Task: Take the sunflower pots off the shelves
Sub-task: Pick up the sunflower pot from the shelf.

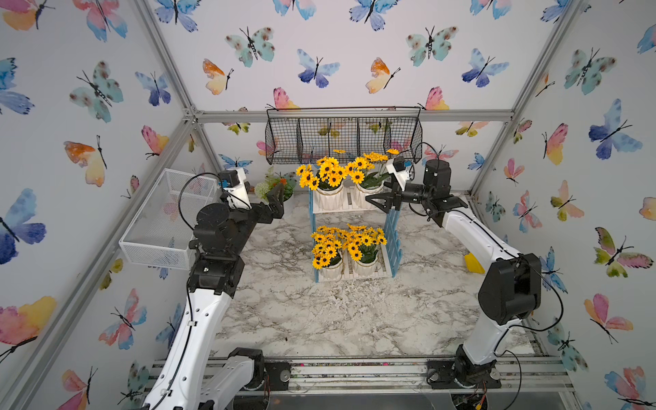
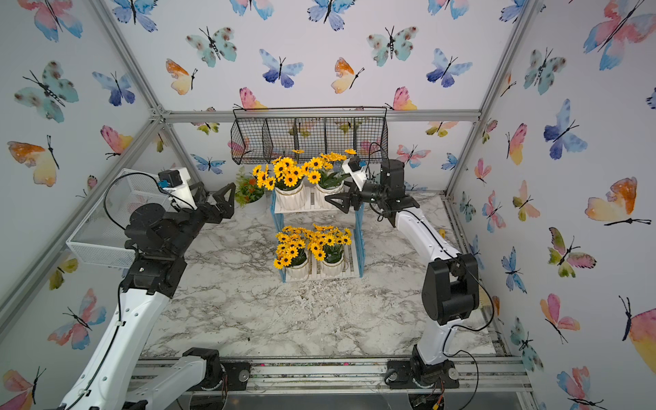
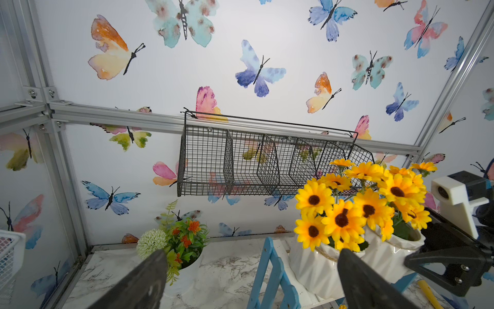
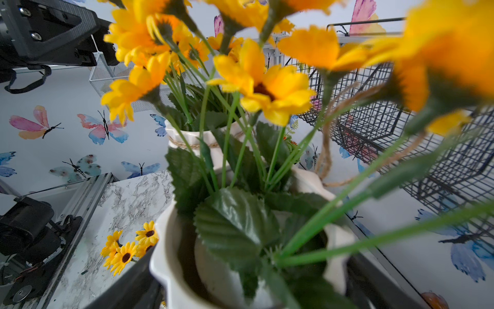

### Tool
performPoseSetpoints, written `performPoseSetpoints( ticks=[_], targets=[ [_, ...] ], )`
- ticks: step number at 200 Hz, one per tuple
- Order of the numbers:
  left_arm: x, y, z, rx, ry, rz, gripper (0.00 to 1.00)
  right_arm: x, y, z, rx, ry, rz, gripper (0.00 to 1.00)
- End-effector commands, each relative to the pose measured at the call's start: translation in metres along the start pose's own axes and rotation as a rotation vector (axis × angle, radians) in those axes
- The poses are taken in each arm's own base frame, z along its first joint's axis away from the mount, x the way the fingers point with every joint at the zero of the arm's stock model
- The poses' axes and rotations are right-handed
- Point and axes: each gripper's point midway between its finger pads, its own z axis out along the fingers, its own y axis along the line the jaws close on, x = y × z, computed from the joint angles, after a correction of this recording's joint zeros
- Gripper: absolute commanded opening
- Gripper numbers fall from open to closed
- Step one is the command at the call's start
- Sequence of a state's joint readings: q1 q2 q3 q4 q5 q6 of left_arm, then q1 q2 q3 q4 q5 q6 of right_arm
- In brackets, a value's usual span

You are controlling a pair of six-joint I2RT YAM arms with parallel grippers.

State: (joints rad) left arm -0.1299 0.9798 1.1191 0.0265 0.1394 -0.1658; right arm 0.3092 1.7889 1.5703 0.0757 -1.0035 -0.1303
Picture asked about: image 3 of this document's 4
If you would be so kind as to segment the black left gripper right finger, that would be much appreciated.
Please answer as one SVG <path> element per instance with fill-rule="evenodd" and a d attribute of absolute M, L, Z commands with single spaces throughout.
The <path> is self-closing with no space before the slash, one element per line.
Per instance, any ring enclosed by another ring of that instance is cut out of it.
<path fill-rule="evenodd" d="M 337 269 L 349 309 L 417 307 L 349 249 L 340 252 Z"/>

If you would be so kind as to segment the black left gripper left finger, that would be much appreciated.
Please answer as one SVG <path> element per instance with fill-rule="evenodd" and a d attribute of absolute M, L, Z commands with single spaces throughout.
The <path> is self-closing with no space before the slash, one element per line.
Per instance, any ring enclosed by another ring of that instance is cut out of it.
<path fill-rule="evenodd" d="M 165 252 L 155 251 L 89 308 L 159 308 L 167 271 Z"/>

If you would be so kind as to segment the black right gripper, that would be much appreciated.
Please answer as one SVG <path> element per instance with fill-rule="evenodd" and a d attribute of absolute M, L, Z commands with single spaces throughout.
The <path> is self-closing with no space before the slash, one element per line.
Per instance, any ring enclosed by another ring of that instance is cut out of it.
<path fill-rule="evenodd" d="M 426 194 L 425 207 L 437 214 L 441 212 L 432 193 Z M 476 207 L 472 217 L 479 233 L 478 240 L 493 251 L 493 200 Z M 404 265 L 452 294 L 463 297 L 471 287 L 481 285 L 481 278 L 488 271 L 486 247 L 464 246 L 413 253 L 405 258 Z"/>

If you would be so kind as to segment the sunflower pot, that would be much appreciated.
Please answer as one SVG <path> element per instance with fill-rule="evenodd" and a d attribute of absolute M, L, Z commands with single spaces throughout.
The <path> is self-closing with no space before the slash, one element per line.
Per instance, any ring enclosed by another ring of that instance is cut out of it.
<path fill-rule="evenodd" d="M 365 218 L 351 200 L 337 199 L 320 180 L 308 180 L 295 195 L 301 216 L 289 266 L 306 290 L 322 299 L 343 296 L 337 266 L 344 249 L 361 252 Z"/>
<path fill-rule="evenodd" d="M 365 218 L 363 260 L 390 283 L 409 273 L 405 258 L 425 243 L 421 230 L 432 221 L 425 208 L 425 177 L 437 171 L 435 162 L 408 169 L 346 159 L 334 160 L 337 173 L 322 181 L 335 193 L 346 193 Z"/>

